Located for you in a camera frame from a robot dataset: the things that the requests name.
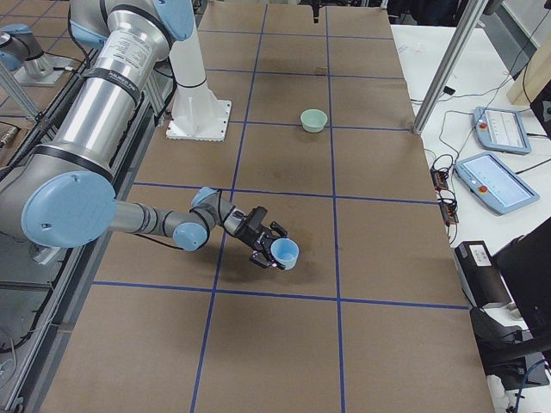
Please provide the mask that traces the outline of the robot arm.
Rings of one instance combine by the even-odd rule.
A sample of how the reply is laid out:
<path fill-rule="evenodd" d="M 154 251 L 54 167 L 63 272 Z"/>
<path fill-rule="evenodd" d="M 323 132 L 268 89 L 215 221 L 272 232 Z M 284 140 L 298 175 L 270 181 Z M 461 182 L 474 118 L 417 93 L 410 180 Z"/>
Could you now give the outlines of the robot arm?
<path fill-rule="evenodd" d="M 31 150 L 1 179 L 1 230 L 45 247 L 74 248 L 106 231 L 170 237 L 187 251 L 221 227 L 264 268 L 291 269 L 298 249 L 266 210 L 244 213 L 202 188 L 188 213 L 117 200 L 113 159 L 150 84 L 154 66 L 169 61 L 176 95 L 167 135 L 221 141 L 232 104 L 207 86 L 194 10 L 189 1 L 73 1 L 69 26 L 77 42 L 98 51 L 54 138 Z"/>

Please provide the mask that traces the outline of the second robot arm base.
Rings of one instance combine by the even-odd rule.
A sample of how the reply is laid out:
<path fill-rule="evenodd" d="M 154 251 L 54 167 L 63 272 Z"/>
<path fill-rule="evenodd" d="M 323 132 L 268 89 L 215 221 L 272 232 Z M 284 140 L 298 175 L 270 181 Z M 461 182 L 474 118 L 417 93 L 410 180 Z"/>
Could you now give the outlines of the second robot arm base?
<path fill-rule="evenodd" d="M 1 27 L 1 63 L 20 84 L 52 87 L 68 61 L 48 57 L 29 26 L 13 23 Z"/>

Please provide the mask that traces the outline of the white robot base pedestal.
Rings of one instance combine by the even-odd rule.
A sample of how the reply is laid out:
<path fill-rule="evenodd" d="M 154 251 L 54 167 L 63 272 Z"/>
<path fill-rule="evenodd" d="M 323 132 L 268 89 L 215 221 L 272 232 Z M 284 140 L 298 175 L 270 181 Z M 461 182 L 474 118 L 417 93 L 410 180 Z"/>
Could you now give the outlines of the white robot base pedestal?
<path fill-rule="evenodd" d="M 217 99 L 208 87 L 193 6 L 190 1 L 181 5 L 183 11 L 172 14 L 177 32 L 185 38 L 170 50 L 177 89 L 167 137 L 219 142 L 225 139 L 232 103 Z"/>

